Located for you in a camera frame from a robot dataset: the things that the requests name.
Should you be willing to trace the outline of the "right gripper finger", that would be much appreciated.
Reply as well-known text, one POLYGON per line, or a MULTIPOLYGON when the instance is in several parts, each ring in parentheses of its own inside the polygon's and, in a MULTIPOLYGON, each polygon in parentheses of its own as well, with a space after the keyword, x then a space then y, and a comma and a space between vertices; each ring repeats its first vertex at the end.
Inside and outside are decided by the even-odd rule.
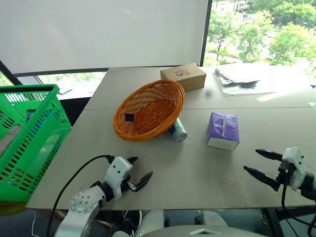
POLYGON ((254 169, 254 168, 247 167, 247 166, 244 166, 243 168, 252 177, 254 177, 256 180, 260 181, 261 183, 264 183, 264 184, 270 186, 274 190, 279 189, 279 185, 277 184, 277 181, 273 180, 272 178, 269 178, 268 176, 265 175, 265 173, 263 173, 257 169, 254 169))
POLYGON ((256 149, 255 152, 267 159, 282 161, 282 154, 280 153, 267 149, 256 149))

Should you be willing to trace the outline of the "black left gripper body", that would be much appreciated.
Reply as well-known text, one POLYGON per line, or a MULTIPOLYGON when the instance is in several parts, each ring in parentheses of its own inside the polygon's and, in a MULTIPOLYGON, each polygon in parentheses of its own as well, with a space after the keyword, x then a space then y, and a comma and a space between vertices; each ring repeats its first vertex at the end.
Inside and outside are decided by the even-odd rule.
POLYGON ((137 187, 135 184, 133 184, 130 181, 131 176, 129 174, 126 174, 123 178, 123 181, 120 185, 121 192, 127 192, 127 191, 132 191, 132 192, 137 192, 137 187))

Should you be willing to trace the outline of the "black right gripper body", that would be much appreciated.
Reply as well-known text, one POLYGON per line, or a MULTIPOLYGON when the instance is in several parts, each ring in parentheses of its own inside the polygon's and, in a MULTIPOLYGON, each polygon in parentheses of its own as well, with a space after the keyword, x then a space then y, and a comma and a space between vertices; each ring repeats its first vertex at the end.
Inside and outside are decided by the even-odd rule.
POLYGON ((290 177, 291 177, 291 164, 289 161, 283 159, 281 161, 281 164, 278 168, 278 176, 276 177, 276 183, 273 187, 274 191, 278 191, 280 186, 283 185, 284 187, 287 187, 290 177))

